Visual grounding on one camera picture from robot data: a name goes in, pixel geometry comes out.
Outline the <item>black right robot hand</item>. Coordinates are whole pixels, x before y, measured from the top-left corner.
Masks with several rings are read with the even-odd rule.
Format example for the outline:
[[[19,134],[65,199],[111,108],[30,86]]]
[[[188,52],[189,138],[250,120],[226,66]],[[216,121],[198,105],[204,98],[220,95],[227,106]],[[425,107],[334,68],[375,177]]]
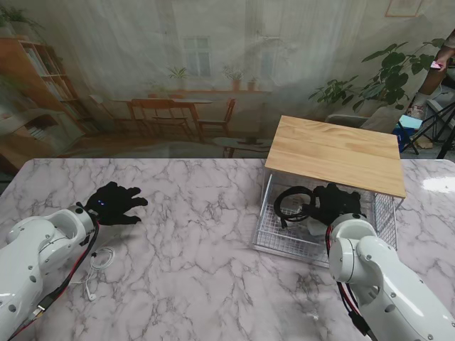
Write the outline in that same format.
[[[357,191],[349,193],[340,190],[335,183],[329,183],[326,187],[315,187],[313,194],[319,199],[319,206],[311,211],[310,217],[327,226],[344,214],[366,217],[361,211],[361,196]]]

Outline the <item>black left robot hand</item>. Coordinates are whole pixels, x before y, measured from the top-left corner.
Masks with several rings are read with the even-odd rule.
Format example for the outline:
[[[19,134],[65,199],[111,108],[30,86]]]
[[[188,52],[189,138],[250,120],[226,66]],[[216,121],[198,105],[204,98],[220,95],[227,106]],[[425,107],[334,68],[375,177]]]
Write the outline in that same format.
[[[111,181],[90,196],[84,209],[94,215],[101,225],[133,225],[141,219],[128,216],[127,212],[149,204],[145,198],[139,197],[140,192],[137,187],[125,188]]]

